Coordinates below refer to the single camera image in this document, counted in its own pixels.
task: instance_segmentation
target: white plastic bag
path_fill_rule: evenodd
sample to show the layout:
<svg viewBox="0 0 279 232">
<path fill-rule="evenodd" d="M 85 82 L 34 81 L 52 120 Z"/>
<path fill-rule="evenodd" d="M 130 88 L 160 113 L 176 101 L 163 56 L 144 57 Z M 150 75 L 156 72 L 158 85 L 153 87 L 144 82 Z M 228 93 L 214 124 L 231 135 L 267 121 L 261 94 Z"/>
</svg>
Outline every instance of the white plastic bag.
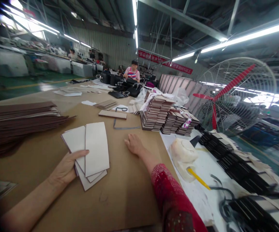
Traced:
<svg viewBox="0 0 279 232">
<path fill-rule="evenodd" d="M 174 106 L 184 106 L 189 101 L 189 97 L 184 88 L 177 88 L 172 94 L 174 95 L 173 100 L 177 102 Z"/>
<path fill-rule="evenodd" d="M 141 88 L 138 96 L 135 98 L 135 100 L 131 100 L 129 102 L 129 104 L 134 105 L 135 103 L 138 103 L 138 104 L 143 105 L 145 102 L 145 96 L 146 96 L 147 91 L 148 90 L 146 88 L 144 88 L 144 87 Z"/>
</svg>

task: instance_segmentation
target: floor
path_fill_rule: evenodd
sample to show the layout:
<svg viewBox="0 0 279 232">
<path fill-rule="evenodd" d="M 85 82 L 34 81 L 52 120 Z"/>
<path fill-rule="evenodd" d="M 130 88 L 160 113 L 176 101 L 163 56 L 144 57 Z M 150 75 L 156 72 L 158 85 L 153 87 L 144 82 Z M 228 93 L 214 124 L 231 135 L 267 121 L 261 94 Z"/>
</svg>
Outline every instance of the floor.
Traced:
<svg viewBox="0 0 279 232">
<path fill-rule="evenodd" d="M 82 79 L 72 74 L 60 74 L 52 71 L 42 72 L 42 75 L 35 77 L 0 77 L 0 100 L 19 97 L 27 94 L 46 91 L 66 86 L 66 82 L 72 79 Z M 270 165 L 279 176 L 279 148 L 258 146 L 240 136 L 232 139 L 242 148 L 243 151 L 251 152 L 262 162 Z"/>
</svg>

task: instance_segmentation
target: cardboard table surface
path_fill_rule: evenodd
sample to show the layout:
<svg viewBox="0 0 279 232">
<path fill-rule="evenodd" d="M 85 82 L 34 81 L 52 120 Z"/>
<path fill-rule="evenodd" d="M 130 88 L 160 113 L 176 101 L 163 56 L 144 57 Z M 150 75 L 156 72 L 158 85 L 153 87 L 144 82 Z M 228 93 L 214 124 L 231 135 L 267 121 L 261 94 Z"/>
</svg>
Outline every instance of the cardboard table surface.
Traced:
<svg viewBox="0 0 279 232">
<path fill-rule="evenodd" d="M 41 97 L 31 95 L 21 99 L 40 101 Z M 67 98 L 70 105 L 73 98 L 54 94 L 54 103 Z M 109 94 L 83 93 L 78 101 L 101 102 L 112 99 Z M 119 104 L 128 105 L 128 99 L 117 99 Z M 143 162 L 131 154 L 124 144 L 129 133 L 136 133 L 144 146 L 161 157 L 162 162 L 178 180 L 162 138 L 158 132 L 113 129 L 113 118 L 99 117 L 101 109 L 78 104 L 63 115 L 77 117 L 70 122 L 47 132 L 29 136 L 12 156 L 0 158 L 0 180 L 18 185 L 0 200 L 0 213 L 4 213 L 33 191 L 54 170 L 67 147 L 60 135 L 69 129 L 93 122 L 105 122 L 110 168 L 108 174 L 94 187 L 84 192 L 79 178 L 68 185 L 54 201 L 34 227 L 34 231 L 112 231 L 159 223 L 161 216 L 157 207 L 150 176 Z M 117 119 L 116 127 L 140 126 L 140 117 L 127 113 L 127 120 Z"/>
</svg>

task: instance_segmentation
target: red fan blade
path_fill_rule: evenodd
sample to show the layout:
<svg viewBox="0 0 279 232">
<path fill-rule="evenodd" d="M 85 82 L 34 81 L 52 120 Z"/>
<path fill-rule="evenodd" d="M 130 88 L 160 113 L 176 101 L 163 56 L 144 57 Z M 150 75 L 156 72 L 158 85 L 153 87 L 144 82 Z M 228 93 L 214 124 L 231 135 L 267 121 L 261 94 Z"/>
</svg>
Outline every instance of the red fan blade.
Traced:
<svg viewBox="0 0 279 232">
<path fill-rule="evenodd" d="M 212 103 L 213 104 L 213 111 L 212 111 L 212 128 L 214 130 L 217 129 L 217 109 L 216 109 L 216 104 L 215 103 Z"/>
<path fill-rule="evenodd" d="M 193 93 L 193 96 L 194 97 L 199 97 L 199 98 L 202 98 L 202 99 L 208 99 L 208 100 L 212 100 L 213 99 L 210 96 L 207 96 L 207 95 L 204 95 L 204 94 L 199 94 L 199 93 Z"/>
<path fill-rule="evenodd" d="M 234 80 L 232 80 L 224 89 L 222 89 L 214 98 L 213 101 L 217 100 L 219 97 L 230 91 L 235 85 L 237 85 L 242 79 L 248 75 L 255 68 L 255 64 L 248 67 L 241 74 L 239 74 Z"/>
</svg>

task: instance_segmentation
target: hand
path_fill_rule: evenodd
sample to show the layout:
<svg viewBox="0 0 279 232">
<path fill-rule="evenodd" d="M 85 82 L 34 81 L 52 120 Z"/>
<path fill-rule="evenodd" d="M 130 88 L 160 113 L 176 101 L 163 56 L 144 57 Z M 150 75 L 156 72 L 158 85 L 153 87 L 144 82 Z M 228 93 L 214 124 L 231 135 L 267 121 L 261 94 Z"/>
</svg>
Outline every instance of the hand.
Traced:
<svg viewBox="0 0 279 232">
<path fill-rule="evenodd" d="M 136 134 L 129 134 L 128 139 L 124 140 L 124 142 L 130 152 L 138 155 L 141 158 L 145 152 L 148 152 Z"/>
<path fill-rule="evenodd" d="M 89 154 L 89 150 L 80 150 L 71 154 L 67 153 L 49 176 L 48 181 L 54 185 L 69 184 L 76 177 L 74 170 L 75 160 L 87 154 Z"/>
</svg>

